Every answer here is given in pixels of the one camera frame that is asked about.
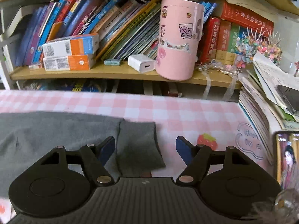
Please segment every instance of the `stack of papers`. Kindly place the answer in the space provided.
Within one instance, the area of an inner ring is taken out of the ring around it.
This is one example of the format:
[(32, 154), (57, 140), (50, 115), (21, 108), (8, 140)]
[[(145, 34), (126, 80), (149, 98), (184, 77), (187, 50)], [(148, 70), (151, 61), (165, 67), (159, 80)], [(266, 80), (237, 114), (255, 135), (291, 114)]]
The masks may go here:
[(292, 115), (277, 93), (277, 85), (299, 90), (299, 78), (287, 74), (257, 52), (253, 69), (240, 78), (239, 103), (254, 125), (270, 163), (273, 163), (272, 135), (279, 130), (299, 130), (299, 117)]

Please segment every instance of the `gray fabric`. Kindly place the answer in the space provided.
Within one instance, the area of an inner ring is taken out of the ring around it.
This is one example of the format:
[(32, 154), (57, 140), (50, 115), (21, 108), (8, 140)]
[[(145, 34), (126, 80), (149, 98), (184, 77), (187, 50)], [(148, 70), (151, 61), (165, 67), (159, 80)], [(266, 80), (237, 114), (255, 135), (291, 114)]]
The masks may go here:
[[(55, 146), (63, 145), (66, 150), (78, 150), (86, 144), (98, 144), (108, 136), (115, 138), (117, 148), (105, 168), (115, 180), (121, 175), (118, 170), (120, 165), (123, 165), (120, 168), (124, 176), (125, 173), (132, 176), (145, 170), (165, 167), (155, 147), (154, 122), (139, 124), (78, 113), (0, 114), (0, 197), (7, 197), (10, 183)], [(131, 154), (134, 158), (139, 154), (146, 155), (137, 158), (138, 161), (130, 161)], [(78, 166), (72, 169), (82, 173)]]

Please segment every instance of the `toothpaste box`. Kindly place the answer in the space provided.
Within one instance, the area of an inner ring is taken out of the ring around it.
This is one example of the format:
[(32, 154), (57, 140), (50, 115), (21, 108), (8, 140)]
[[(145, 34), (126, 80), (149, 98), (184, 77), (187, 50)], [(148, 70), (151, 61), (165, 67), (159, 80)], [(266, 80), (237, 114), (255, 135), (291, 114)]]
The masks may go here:
[(86, 34), (51, 40), (42, 45), (45, 58), (94, 54), (99, 48), (99, 35)]
[(56, 58), (44, 58), (46, 71), (83, 71), (95, 64), (95, 55), (70, 55)]

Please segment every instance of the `pink cup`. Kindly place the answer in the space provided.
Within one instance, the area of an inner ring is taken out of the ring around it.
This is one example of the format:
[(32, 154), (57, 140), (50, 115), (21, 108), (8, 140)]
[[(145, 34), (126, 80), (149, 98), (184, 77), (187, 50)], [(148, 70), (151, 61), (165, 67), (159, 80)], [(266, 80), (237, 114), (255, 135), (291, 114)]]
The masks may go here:
[(201, 39), (204, 6), (187, 0), (162, 0), (156, 71), (170, 80), (192, 77)]

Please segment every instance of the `container lid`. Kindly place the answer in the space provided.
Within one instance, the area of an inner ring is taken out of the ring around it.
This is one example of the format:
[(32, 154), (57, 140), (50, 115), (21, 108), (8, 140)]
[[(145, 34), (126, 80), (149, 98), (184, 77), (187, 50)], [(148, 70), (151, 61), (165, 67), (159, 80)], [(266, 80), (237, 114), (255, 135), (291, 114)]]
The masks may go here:
[(202, 4), (197, 2), (192, 2), (188, 0), (162, 0), (162, 6), (169, 5), (169, 6), (180, 6), (180, 7), (187, 7), (192, 9), (198, 9)]

